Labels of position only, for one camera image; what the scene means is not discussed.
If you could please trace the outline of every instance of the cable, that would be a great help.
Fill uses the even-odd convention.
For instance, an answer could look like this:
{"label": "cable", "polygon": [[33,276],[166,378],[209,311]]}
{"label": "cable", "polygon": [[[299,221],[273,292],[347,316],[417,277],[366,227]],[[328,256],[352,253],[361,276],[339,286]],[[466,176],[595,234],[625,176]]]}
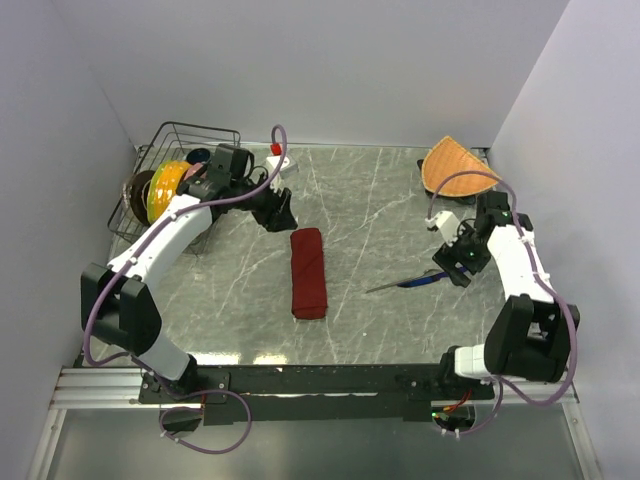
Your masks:
{"label": "cable", "polygon": [[[491,178],[492,180],[495,180],[498,183],[500,183],[509,192],[512,199],[511,216],[513,217],[513,223],[516,227],[516,231],[518,232],[518,235],[522,239],[524,237],[524,231],[522,229],[522,226],[520,225],[520,219],[518,218],[518,214],[516,210],[517,197],[513,188],[511,188],[511,186],[507,182],[502,180],[500,177],[497,177],[496,175],[493,175],[488,172],[483,172],[480,170],[466,170],[462,172],[456,172],[452,175],[449,175],[447,178],[445,178],[433,192],[433,195],[429,202],[429,210],[427,211],[428,218],[432,218],[431,213],[433,212],[433,204],[442,187],[444,187],[448,182],[450,182],[454,178],[460,177],[463,175],[480,175],[483,177]],[[536,405],[538,407],[548,407],[549,405],[552,405],[557,400],[562,398],[562,396],[569,389],[569,387],[571,387],[571,383],[573,382],[573,377],[575,376],[576,367],[578,364],[578,341],[576,338],[576,326],[573,320],[573,316],[571,315],[571,311],[569,310],[569,306],[567,305],[567,302],[560,295],[558,295],[554,289],[550,288],[542,278],[540,278],[540,273],[538,272],[538,264],[536,262],[535,254],[533,253],[533,249],[531,248],[531,245],[529,245],[529,243],[526,241],[523,241],[522,243],[525,246],[525,249],[527,251],[527,255],[529,257],[529,262],[531,263],[531,270],[533,271],[533,278],[535,282],[540,286],[540,288],[542,288],[546,293],[551,295],[551,297],[556,301],[556,303],[560,306],[560,310],[562,311],[562,314],[564,315],[565,320],[567,321],[567,329],[569,330],[569,347],[570,347],[569,367],[567,370],[567,376],[565,377],[564,381],[562,382],[558,390],[545,400],[534,400],[533,398],[529,397],[526,393],[524,393],[522,390],[520,390],[510,380],[507,380],[506,378],[497,377],[497,379],[500,383],[504,383],[509,388],[511,388],[514,392],[516,392],[516,394],[528,404]]]}
{"label": "cable", "polygon": [[251,170],[251,173],[249,174],[249,176],[253,175],[253,172],[255,172],[258,168],[261,168],[264,170],[264,172],[269,175],[269,170],[267,170],[267,167],[265,167],[264,165],[256,165],[255,167],[253,167],[253,169]]}
{"label": "cable", "polygon": [[230,395],[233,398],[236,398],[244,407],[245,412],[247,412],[247,426],[244,429],[244,432],[242,433],[242,436],[238,439],[238,441],[236,443],[234,443],[233,445],[227,447],[227,448],[223,448],[220,450],[213,450],[213,449],[209,449],[209,448],[203,448],[203,447],[199,447],[197,445],[194,445],[193,443],[187,442],[186,440],[182,440],[181,438],[177,438],[176,436],[174,436],[173,434],[169,433],[167,430],[165,430],[164,425],[162,423],[162,421],[164,420],[164,417],[166,417],[169,412],[178,412],[178,411],[182,411],[182,412],[202,412],[202,408],[191,408],[191,407],[174,407],[174,408],[170,408],[169,410],[165,410],[164,412],[162,412],[162,414],[160,415],[159,419],[158,419],[158,423],[160,424],[160,430],[162,430],[162,434],[161,436],[163,437],[167,437],[171,440],[173,440],[176,443],[179,443],[180,445],[190,448],[191,450],[195,450],[196,452],[199,453],[205,453],[207,455],[221,455],[223,453],[229,453],[232,450],[235,450],[236,448],[238,448],[240,445],[242,445],[242,442],[244,442],[246,440],[246,438],[249,436],[249,432],[251,431],[251,426],[252,426],[252,418],[251,418],[251,410],[249,409],[249,405],[247,404],[247,401],[242,398],[240,395],[238,395],[235,392],[232,392],[230,390],[220,390],[220,389],[216,389],[216,390],[203,390],[201,392],[194,392],[192,394],[186,395],[184,397],[182,397],[183,399],[186,398],[192,398],[192,397],[197,397],[200,395]]}
{"label": "cable", "polygon": [[256,165],[255,165],[256,159],[253,156],[253,154],[249,155],[249,163],[251,164],[251,166],[249,167],[249,172],[247,172],[247,174],[240,179],[241,182],[251,178],[251,174],[253,173],[253,170],[256,168]]}
{"label": "cable", "polygon": [[455,412],[458,409],[458,407],[461,407],[466,402],[468,402],[470,398],[471,398],[471,389],[467,390],[467,392],[462,396],[462,398],[458,403],[456,403],[455,405],[449,405],[448,407],[444,407],[442,410],[447,415],[450,415],[453,412]]}
{"label": "cable", "polygon": [[457,230],[457,235],[460,236],[460,227],[465,227],[465,228],[470,228],[469,227],[469,223],[475,221],[475,218],[465,218],[464,220],[462,220],[459,224],[458,224],[458,230]]}
{"label": "cable", "polygon": [[[280,136],[282,137],[282,140],[281,140],[282,152],[280,154],[280,161],[276,165],[276,168],[273,170],[273,172],[271,172],[271,175],[269,175],[267,179],[264,181],[264,183],[261,183],[260,185],[258,185],[258,187],[251,190],[248,193],[245,193],[244,195],[239,195],[237,197],[232,197],[232,198],[221,198],[221,199],[212,200],[209,202],[197,203],[195,205],[190,205],[188,207],[182,208],[176,211],[176,217],[180,217],[185,213],[189,213],[194,210],[198,210],[200,208],[215,207],[219,205],[230,205],[233,203],[243,202],[248,198],[251,198],[257,195],[264,189],[268,188],[271,182],[276,178],[276,176],[280,172],[280,168],[282,167],[282,164],[284,163],[284,159],[287,155],[287,132],[285,131],[282,125],[275,125],[271,129],[272,143],[276,143],[276,131],[280,131]],[[133,265],[132,259],[137,259],[142,254],[142,252],[144,252],[147,249],[147,247],[151,244],[151,242],[153,242],[153,240],[160,234],[160,232],[162,232],[162,230],[164,230],[164,228],[167,225],[169,225],[169,223],[171,223],[172,221],[173,221],[172,218],[167,216],[164,219],[162,219],[160,222],[154,224],[151,227],[148,233],[148,236],[140,243],[138,248],[133,252],[133,255],[131,256],[131,258],[124,263],[122,268],[118,270],[113,277],[111,277],[111,280],[107,282],[107,285],[100,292],[100,295],[98,295],[98,298],[96,299],[96,303],[93,304],[93,308],[91,308],[91,312],[89,313],[87,325],[85,326],[85,329],[84,329],[84,336],[83,336],[83,342],[82,342],[82,348],[84,350],[84,358],[87,361],[87,363],[92,367],[101,367],[111,362],[112,360],[115,360],[116,358],[126,357],[129,355],[128,352],[119,352],[103,360],[95,360],[91,355],[91,334],[93,332],[93,326],[95,325],[95,322],[98,318],[98,312],[100,311],[102,304],[107,299],[109,293],[111,292],[113,287],[118,283],[118,281],[127,273],[127,271]]]}
{"label": "cable", "polygon": [[498,396],[496,397],[496,400],[493,402],[493,408],[491,409],[491,412],[489,413],[489,415],[484,417],[484,420],[482,420],[482,422],[480,422],[478,425],[474,425],[469,430],[465,430],[464,432],[460,432],[460,431],[451,432],[451,431],[448,431],[445,429],[439,429],[439,428],[436,428],[436,430],[443,435],[461,437],[461,436],[470,435],[472,433],[478,432],[483,428],[485,428],[487,425],[489,425],[489,423],[491,423],[491,421],[494,418],[496,418],[496,415],[498,415],[498,410],[500,410],[500,407],[502,406],[502,400],[504,398],[504,387],[502,386],[502,382],[498,378],[493,378],[493,380],[495,381],[495,383],[498,384]]}

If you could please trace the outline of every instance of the metal frame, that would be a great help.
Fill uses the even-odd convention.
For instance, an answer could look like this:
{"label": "metal frame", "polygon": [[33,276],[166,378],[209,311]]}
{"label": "metal frame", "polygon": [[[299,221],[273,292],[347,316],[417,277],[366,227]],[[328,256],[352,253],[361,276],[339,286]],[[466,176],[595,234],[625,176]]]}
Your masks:
{"label": "metal frame", "polygon": [[[29,480],[45,480],[51,467],[67,410],[137,410],[187,406],[188,404],[141,404],[138,401],[145,372],[140,368],[65,368],[61,371],[49,415],[36,449]],[[547,398],[554,393],[554,384],[515,380],[514,383],[535,399]],[[433,401],[433,407],[449,405],[452,400]],[[492,405],[493,400],[472,400],[472,405]],[[504,391],[504,404],[522,405],[524,401],[511,389]],[[576,451],[582,474],[586,480],[603,478],[593,445],[580,412],[578,397],[571,388],[558,401],[563,405],[565,418]]]}
{"label": "metal frame", "polygon": [[46,480],[49,476],[49,469],[53,456],[56,453],[58,440],[60,439],[60,431],[62,424],[67,415],[67,411],[52,409],[49,410],[47,419],[44,422],[44,429],[40,442],[36,448],[36,453],[31,462],[31,468],[27,474],[28,480]]}
{"label": "metal frame", "polygon": [[[461,398],[471,390],[473,398],[491,400],[490,385],[453,376],[442,364],[393,365],[220,365],[197,367],[199,387],[231,389],[242,395],[254,421],[401,418],[431,422],[431,402]],[[167,384],[144,375],[140,403],[173,401]],[[245,413],[226,395],[207,397],[203,425],[244,422]],[[192,398],[200,404],[201,398]]]}
{"label": "metal frame", "polygon": [[564,417],[569,426],[573,448],[578,457],[578,463],[585,480],[603,480],[596,451],[591,443],[591,437],[587,431],[587,424],[582,418],[582,412],[578,403],[565,403],[562,405]]}

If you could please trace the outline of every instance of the white wall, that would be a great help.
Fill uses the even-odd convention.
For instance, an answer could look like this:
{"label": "white wall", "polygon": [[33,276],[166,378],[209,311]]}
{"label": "white wall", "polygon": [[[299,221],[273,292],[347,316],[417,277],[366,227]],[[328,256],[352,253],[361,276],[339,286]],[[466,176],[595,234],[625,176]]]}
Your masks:
{"label": "white wall", "polygon": [[490,146],[567,0],[53,0],[135,143]]}
{"label": "white wall", "polygon": [[491,149],[582,313],[577,386],[608,479],[638,478],[640,3],[572,0]]}
{"label": "white wall", "polygon": [[103,261],[131,145],[45,0],[0,14],[0,465],[24,478],[61,365],[78,353],[80,274]]}

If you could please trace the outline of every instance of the blue knife handle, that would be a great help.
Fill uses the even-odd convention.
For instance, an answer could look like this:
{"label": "blue knife handle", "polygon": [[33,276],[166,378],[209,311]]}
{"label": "blue knife handle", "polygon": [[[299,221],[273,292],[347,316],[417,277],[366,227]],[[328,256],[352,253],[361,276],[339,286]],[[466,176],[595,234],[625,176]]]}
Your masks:
{"label": "blue knife handle", "polygon": [[[465,267],[460,267],[458,268],[458,270],[462,273],[467,271]],[[448,276],[449,275],[446,272],[440,272],[440,273],[436,273],[435,275],[429,275],[428,277],[420,277],[420,278],[416,278],[415,280],[411,280],[409,282],[399,283],[398,287],[400,288],[420,287],[422,285],[429,285],[431,283],[435,283],[438,280],[447,278]]]}

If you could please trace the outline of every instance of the yellow bowl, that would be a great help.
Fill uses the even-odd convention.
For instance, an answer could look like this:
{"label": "yellow bowl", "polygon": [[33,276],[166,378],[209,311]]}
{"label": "yellow bowl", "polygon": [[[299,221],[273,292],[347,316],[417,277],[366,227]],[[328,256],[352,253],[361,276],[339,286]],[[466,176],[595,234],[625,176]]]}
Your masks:
{"label": "yellow bowl", "polygon": [[155,222],[167,209],[169,202],[176,194],[176,189],[182,177],[191,167],[187,162],[171,160],[158,167],[151,179],[149,196],[147,197],[147,219]]}

